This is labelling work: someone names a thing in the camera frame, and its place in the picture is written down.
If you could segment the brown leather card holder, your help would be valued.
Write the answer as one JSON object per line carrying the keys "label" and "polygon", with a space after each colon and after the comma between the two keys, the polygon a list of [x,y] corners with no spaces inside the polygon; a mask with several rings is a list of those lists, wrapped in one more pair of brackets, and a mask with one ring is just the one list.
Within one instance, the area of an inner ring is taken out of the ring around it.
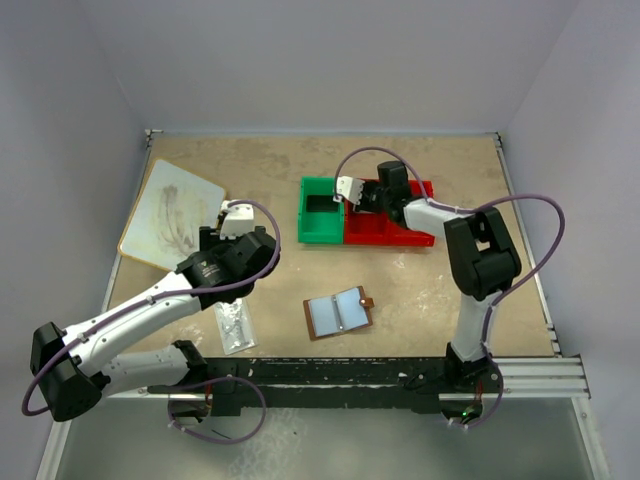
{"label": "brown leather card holder", "polygon": [[362,286],[303,301],[309,338],[317,341],[373,325],[374,300]]}

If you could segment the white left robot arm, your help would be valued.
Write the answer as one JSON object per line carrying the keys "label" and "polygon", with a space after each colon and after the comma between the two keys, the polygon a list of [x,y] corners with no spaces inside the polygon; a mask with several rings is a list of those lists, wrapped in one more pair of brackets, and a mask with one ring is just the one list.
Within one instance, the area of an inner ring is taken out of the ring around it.
{"label": "white left robot arm", "polygon": [[251,293],[279,260],[280,237],[257,227],[235,240],[213,235],[155,285],[118,307],[61,329],[49,322],[33,335],[30,368],[56,422],[74,419],[107,396],[140,387],[202,387],[207,363],[192,342],[179,340],[143,354],[126,349],[165,326]]}

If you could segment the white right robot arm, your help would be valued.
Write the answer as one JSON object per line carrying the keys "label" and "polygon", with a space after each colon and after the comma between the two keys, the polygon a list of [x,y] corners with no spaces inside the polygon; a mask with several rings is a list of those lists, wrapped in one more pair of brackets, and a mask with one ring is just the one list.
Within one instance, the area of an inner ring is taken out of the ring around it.
{"label": "white right robot arm", "polygon": [[456,360],[445,366],[446,383],[467,391],[480,379],[477,361],[487,356],[493,305],[522,270],[520,257],[501,213],[494,207],[467,211],[441,204],[411,190],[408,169],[400,161],[378,165],[376,180],[339,176],[335,200],[356,210],[382,213],[397,226],[445,241],[450,271],[461,292],[456,332],[448,349]]}

